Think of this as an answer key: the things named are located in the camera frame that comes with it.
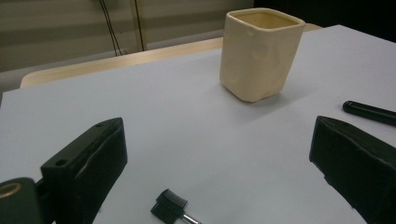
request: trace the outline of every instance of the cup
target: cup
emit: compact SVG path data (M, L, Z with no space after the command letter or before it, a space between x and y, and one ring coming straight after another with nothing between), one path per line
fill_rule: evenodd
M279 93L294 60L305 22L270 8L227 13L220 81L242 101Z

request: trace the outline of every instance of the table surface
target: table surface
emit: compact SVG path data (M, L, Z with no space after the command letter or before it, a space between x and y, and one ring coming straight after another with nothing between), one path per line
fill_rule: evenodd
M313 31L321 27L315 24L307 23L304 31ZM120 57L98 60L88 63L72 64L58 68L47 69L33 72L25 76L21 81L21 88L26 88L42 83L47 83L68 77L77 77L89 73L105 71L108 69L131 66L141 63L151 63L159 60L179 57L182 55L220 49L222 46L222 37L198 41L189 44L183 44L163 49L153 49Z
M308 159L317 116L396 146L392 126L344 113L396 110L396 44L344 26L303 34L283 91L255 104L219 83L220 49L6 92L0 182L29 176L93 124L122 117L129 161L95 223L161 223L170 189L203 223L364 223Z

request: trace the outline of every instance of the wooden table edge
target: wooden table edge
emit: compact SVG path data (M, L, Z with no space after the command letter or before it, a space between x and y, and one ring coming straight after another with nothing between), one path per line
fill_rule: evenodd
M307 23L304 31L308 32L320 28L321 27L315 24ZM77 63L42 71L36 71L26 75L22 79L21 88L27 88L55 80L61 80L64 78L77 77L90 73L106 71L109 69L121 68L124 66L137 65L141 63L151 63L187 54L199 53L212 49L220 49L221 47L222 37L177 45L163 49L142 51L87 63Z

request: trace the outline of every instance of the cable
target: cable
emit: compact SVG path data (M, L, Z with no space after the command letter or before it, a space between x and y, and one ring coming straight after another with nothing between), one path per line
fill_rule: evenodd
M140 16L139 16L139 10L137 9L136 0L134 0L134 9L136 12L137 28L139 28L138 33L139 33L139 37L140 37L140 41L139 40L137 40L137 41L140 42L142 50L145 50L145 45L143 44L143 36L142 36L142 25L141 25Z
M104 0L99 0L99 2L100 2L100 5L102 7L103 13L105 14L105 17L106 17L107 28L108 28L108 31L110 32L111 41L113 43L114 53L116 54L116 57L117 57L118 54L117 54L116 45L117 45L117 48L118 48L118 51L119 51L120 55L122 55L122 52L120 50L119 41L117 40L117 37L114 34L113 26L111 25L111 19L110 19L110 16L108 15L108 11L107 11L107 7L106 7L106 4L105 4L105 1Z

